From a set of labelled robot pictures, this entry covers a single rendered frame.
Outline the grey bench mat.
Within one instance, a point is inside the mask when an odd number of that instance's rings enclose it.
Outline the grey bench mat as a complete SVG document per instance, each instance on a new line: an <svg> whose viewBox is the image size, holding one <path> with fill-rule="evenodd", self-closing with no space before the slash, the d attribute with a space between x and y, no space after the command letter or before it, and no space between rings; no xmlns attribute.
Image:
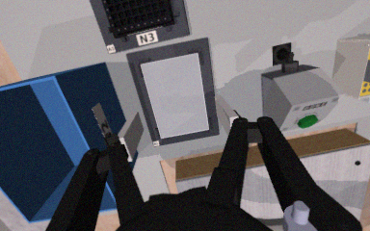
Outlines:
<svg viewBox="0 0 370 231"><path fill-rule="evenodd" d="M263 116L261 74L273 46L291 42L293 61L331 78L338 39L370 34L370 0L184 0L190 35L109 54L90 0L0 0L0 40L21 80L106 63L127 120L139 112L144 131L133 168L144 202L170 193L160 161L225 148L227 133L153 146L125 54L208 38L215 96L248 122ZM370 103L344 96L317 125L284 137L356 124L370 141Z"/></svg>

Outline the blue open-top bin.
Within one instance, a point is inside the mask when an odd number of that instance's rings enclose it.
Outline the blue open-top bin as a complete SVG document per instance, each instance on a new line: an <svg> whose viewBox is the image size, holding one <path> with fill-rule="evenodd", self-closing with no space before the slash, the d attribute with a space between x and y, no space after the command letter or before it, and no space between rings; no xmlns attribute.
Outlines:
<svg viewBox="0 0 370 231"><path fill-rule="evenodd" d="M28 223L51 220L82 156L125 122L105 62L0 86L1 192Z"/></svg>

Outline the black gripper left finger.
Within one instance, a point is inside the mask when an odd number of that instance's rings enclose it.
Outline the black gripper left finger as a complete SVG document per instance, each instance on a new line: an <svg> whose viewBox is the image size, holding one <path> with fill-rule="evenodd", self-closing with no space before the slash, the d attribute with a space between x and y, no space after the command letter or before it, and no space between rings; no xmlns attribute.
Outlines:
<svg viewBox="0 0 370 231"><path fill-rule="evenodd" d="M112 170L119 231L155 231L129 162L133 161L144 127L132 112L119 131L104 138L107 149L88 150L75 170L45 231L94 231Z"/></svg>

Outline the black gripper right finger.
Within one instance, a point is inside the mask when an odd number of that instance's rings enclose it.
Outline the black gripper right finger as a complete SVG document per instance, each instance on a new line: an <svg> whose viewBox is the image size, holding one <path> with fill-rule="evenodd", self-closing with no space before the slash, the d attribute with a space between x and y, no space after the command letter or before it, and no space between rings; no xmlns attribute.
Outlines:
<svg viewBox="0 0 370 231"><path fill-rule="evenodd" d="M215 104L228 137L191 231L228 230L232 204L241 208L249 143L257 143L269 173L283 212L283 231L363 230L354 215L316 185L272 118L248 122L221 95L215 96Z"/></svg>

